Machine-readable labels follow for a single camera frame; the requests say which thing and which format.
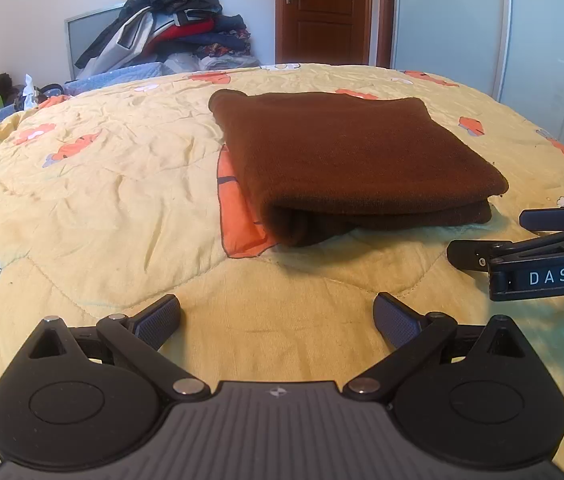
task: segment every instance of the brown towel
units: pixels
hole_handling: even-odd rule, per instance
[[[433,121],[417,98],[223,89],[209,108],[242,191],[286,245],[358,226],[488,222],[487,198],[508,189],[500,172]]]

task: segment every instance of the blue bedsheet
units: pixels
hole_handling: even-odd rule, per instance
[[[84,80],[71,81],[64,85],[66,95],[79,95],[89,90],[96,90],[119,83],[129,83],[130,81],[138,81],[140,79],[148,79],[149,77],[160,77],[163,75],[172,75],[174,72],[164,63],[146,63],[143,65],[129,66],[127,68],[118,68],[112,72],[98,74]]]
[[[140,79],[172,74],[174,74],[174,72],[164,65],[164,63],[146,63],[142,65],[129,66],[127,68],[119,68],[117,70],[113,70],[112,72],[98,74],[82,81],[71,81],[66,83],[63,87],[66,95],[76,96],[90,90],[97,90],[98,88],[105,88],[118,83],[129,83],[130,81],[138,81]],[[14,105],[0,108],[0,123],[14,113]]]

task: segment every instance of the pile of clothes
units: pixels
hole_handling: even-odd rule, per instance
[[[177,72],[257,66],[250,36],[219,0],[128,0],[75,66],[78,79],[155,61]]]

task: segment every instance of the yellow quilt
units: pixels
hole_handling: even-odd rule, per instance
[[[219,88],[417,96],[510,190],[491,198],[486,225],[357,230],[300,249],[240,244],[228,213],[220,218],[222,132],[207,108]],[[455,238],[528,238],[520,211],[564,196],[564,147],[537,130],[436,76],[308,64],[166,76],[15,114],[0,124],[0,375],[44,316],[89,326],[172,292],[185,314],[162,352],[211,387],[342,386],[388,352],[371,318],[385,290],[460,323],[511,316],[564,394],[564,297],[493,303],[485,274],[445,257]],[[564,469],[564,440],[555,461]]]

